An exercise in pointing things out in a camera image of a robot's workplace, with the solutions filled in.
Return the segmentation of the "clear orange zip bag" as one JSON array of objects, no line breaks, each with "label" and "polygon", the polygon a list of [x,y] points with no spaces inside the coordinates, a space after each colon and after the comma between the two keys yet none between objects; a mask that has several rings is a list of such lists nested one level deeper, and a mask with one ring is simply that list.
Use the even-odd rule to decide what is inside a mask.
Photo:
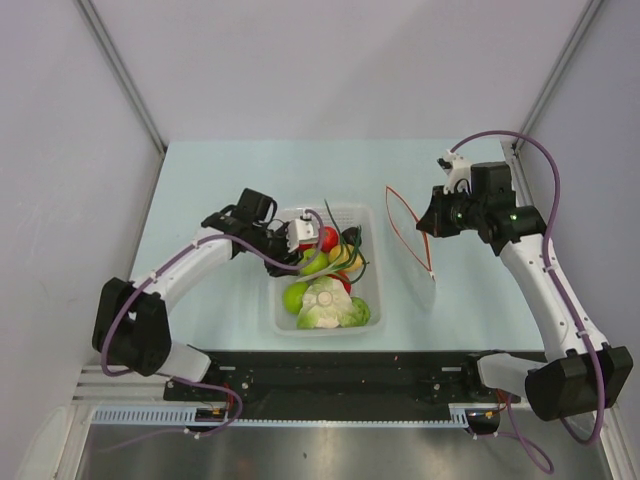
[{"label": "clear orange zip bag", "polygon": [[418,216],[392,186],[385,186],[385,207],[391,236],[393,265],[413,303],[430,311],[435,303],[436,280],[428,236],[416,229]]}]

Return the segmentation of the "green spring onion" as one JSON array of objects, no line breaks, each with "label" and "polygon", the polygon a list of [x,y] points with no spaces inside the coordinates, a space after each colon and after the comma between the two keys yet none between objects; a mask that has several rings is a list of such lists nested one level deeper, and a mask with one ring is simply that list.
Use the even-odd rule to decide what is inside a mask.
[{"label": "green spring onion", "polygon": [[302,253],[300,264],[304,268],[298,276],[305,280],[335,276],[350,291],[363,279],[369,265],[363,246],[365,229],[361,223],[347,223],[327,200],[324,200],[324,210],[324,240],[320,247],[311,247]]}]

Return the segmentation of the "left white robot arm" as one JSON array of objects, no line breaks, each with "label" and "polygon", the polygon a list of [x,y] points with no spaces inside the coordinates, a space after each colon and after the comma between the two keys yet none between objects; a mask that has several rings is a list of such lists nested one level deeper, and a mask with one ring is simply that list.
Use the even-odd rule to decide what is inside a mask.
[{"label": "left white robot arm", "polygon": [[321,217],[306,208],[272,228],[276,212],[272,197],[246,188],[236,203],[206,217],[192,240],[164,264],[134,281],[107,281],[92,336],[103,373],[180,378],[197,398],[214,397],[220,374],[210,368],[207,354],[173,340],[169,314],[191,288],[240,253],[261,258],[273,277],[304,267],[298,248],[321,241]]}]

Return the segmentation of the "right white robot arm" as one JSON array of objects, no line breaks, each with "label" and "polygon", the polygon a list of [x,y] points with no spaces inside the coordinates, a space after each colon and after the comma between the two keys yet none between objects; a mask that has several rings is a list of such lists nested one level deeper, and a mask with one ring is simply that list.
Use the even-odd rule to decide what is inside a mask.
[{"label": "right white robot arm", "polygon": [[438,159],[447,181],[432,190],[417,230],[447,238],[472,230],[516,280],[539,329],[542,362],[493,350],[471,357],[463,393],[484,401],[496,389],[524,398],[552,421],[612,407],[631,370],[624,346],[613,347],[576,300],[545,241],[547,226],[533,206],[520,206],[504,162],[472,164],[457,154]]}]

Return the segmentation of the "green apple upper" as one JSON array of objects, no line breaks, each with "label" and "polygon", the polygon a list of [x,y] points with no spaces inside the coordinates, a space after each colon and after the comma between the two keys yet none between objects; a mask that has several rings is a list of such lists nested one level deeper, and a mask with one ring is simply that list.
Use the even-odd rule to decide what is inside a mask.
[{"label": "green apple upper", "polygon": [[315,248],[310,248],[302,253],[302,258],[298,265],[304,265],[304,268],[299,270],[299,277],[307,278],[326,269],[329,266],[329,260],[326,253],[322,251],[316,252]]}]

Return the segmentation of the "green apple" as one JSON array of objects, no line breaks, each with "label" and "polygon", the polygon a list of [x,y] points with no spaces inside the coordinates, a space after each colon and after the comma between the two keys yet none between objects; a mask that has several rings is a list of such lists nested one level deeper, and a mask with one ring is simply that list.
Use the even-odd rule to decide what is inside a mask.
[{"label": "green apple", "polygon": [[302,253],[302,258],[298,265],[304,265],[304,268],[299,270],[299,277],[307,278],[326,269],[329,266],[329,260],[326,253],[322,251],[316,252],[315,248],[310,248]]},{"label": "green apple", "polygon": [[282,304],[288,313],[297,315],[300,312],[303,296],[308,288],[307,282],[294,282],[285,288],[282,294]]}]

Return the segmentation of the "red tomato right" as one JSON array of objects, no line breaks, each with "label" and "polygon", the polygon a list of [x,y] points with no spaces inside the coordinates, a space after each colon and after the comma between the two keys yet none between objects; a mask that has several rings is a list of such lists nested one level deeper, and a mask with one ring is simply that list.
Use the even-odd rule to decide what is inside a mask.
[{"label": "red tomato right", "polygon": [[339,244],[339,234],[335,228],[330,226],[324,226],[321,229],[321,233],[323,236],[321,245],[315,245],[315,248],[321,250],[324,253],[329,253],[334,247]]}]

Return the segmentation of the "clear plastic basket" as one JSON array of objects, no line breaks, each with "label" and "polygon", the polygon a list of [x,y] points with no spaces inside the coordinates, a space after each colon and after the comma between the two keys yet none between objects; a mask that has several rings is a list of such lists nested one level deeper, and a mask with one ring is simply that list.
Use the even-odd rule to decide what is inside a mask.
[{"label": "clear plastic basket", "polygon": [[384,324],[382,318],[382,276],[379,267],[381,241],[376,236],[373,211],[368,205],[358,203],[337,203],[331,205],[330,210],[341,229],[358,225],[363,227],[363,254],[369,265],[364,277],[353,287],[352,294],[367,303],[371,314],[370,319],[363,326],[298,329],[297,319],[286,311],[281,301],[285,287],[290,284],[290,281],[287,277],[270,279],[266,287],[268,311],[264,314],[264,318],[278,335],[292,338],[344,337],[371,332]]}]

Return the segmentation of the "light blue table mat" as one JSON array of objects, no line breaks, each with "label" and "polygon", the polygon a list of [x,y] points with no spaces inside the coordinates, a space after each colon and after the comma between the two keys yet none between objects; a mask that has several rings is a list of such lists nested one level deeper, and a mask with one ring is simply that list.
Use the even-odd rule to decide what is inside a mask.
[{"label": "light blue table mat", "polygon": [[391,231],[385,190],[417,213],[445,177],[437,159],[452,141],[175,142],[161,169],[133,273],[161,266],[211,213],[245,188],[280,208],[368,206],[380,280],[380,326],[365,333],[291,336],[276,332],[262,261],[240,254],[191,289],[169,316],[172,337],[204,350],[538,351],[542,340],[513,277],[473,232],[430,243],[435,276],[418,294],[416,263]]}]

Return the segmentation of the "yellow lemon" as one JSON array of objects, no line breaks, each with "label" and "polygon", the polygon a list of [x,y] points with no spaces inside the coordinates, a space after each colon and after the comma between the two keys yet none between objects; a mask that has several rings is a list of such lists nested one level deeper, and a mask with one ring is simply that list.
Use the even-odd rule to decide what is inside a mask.
[{"label": "yellow lemon", "polygon": [[339,244],[328,253],[331,266],[344,273],[352,273],[364,266],[364,259],[360,253],[355,254],[355,247],[349,244]]}]

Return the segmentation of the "small red pepper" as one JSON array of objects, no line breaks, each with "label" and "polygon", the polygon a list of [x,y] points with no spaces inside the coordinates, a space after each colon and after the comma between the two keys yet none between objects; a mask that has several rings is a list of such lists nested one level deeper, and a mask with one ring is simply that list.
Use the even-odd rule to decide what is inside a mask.
[{"label": "small red pepper", "polygon": [[349,278],[348,278],[347,276],[342,275],[341,273],[336,272],[336,273],[329,274],[329,277],[330,277],[330,278],[333,278],[333,279],[335,279],[335,280],[340,281],[340,282],[341,282],[341,284],[343,285],[343,287],[344,287],[345,291],[346,291],[348,294],[351,294],[352,286],[351,286],[351,283],[350,283]]}]

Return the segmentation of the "cabbage head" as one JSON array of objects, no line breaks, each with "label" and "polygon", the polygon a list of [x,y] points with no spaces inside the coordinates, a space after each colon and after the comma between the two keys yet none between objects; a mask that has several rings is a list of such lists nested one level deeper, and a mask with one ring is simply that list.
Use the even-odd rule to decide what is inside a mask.
[{"label": "cabbage head", "polygon": [[343,283],[328,276],[315,279],[301,298],[298,329],[337,329],[366,326],[371,319],[368,304],[352,297]]}]

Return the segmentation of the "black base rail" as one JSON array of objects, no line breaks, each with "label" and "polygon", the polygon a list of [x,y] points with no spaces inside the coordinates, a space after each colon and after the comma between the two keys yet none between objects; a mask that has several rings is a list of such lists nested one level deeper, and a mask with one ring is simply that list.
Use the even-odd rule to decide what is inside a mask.
[{"label": "black base rail", "polygon": [[224,402],[246,421],[446,420],[455,404],[494,410],[500,394],[480,385],[468,351],[212,351],[202,387],[165,380],[172,402]]}]

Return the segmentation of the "right aluminium frame post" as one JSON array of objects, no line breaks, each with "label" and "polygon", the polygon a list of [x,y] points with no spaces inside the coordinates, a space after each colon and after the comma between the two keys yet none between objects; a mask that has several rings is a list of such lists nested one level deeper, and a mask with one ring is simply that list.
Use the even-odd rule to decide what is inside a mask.
[{"label": "right aluminium frame post", "polygon": [[520,126],[519,132],[521,134],[527,136],[532,135],[534,128],[548,109],[551,100],[561,84],[561,81],[568,73],[574,58],[586,41],[588,34],[607,4],[608,1],[605,0],[589,0],[586,2],[556,60],[554,61],[551,70],[546,76],[541,90],[537,94],[531,108]]}]

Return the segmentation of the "left aluminium frame post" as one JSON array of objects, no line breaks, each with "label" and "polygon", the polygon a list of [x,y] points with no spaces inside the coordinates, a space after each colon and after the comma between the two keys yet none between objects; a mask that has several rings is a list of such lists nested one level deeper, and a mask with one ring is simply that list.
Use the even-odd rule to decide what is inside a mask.
[{"label": "left aluminium frame post", "polygon": [[134,116],[155,151],[161,158],[164,158],[168,146],[162,139],[156,122],[95,3],[90,0],[74,0],[73,4],[94,39]]}]

